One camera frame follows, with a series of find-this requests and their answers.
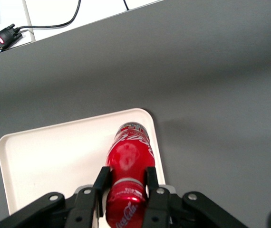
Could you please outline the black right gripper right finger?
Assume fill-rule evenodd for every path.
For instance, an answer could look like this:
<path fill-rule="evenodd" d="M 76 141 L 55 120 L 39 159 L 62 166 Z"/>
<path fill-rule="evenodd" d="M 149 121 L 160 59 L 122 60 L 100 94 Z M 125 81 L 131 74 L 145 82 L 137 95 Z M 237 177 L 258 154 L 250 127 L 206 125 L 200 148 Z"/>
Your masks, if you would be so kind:
<path fill-rule="evenodd" d="M 169 228 L 168 209 L 170 193 L 158 183 L 156 168 L 147 167 L 146 180 L 149 191 L 148 205 L 145 210 L 143 228 Z"/>

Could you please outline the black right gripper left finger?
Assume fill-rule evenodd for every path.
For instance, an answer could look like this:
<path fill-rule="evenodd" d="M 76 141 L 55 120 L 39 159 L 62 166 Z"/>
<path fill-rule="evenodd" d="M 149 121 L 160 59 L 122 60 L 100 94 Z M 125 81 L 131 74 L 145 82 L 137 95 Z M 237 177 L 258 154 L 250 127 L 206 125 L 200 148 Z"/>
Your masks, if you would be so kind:
<path fill-rule="evenodd" d="M 97 228 L 106 211 L 106 199 L 112 183 L 110 167 L 102 167 L 93 186 L 82 187 L 68 214 L 67 228 Z"/>

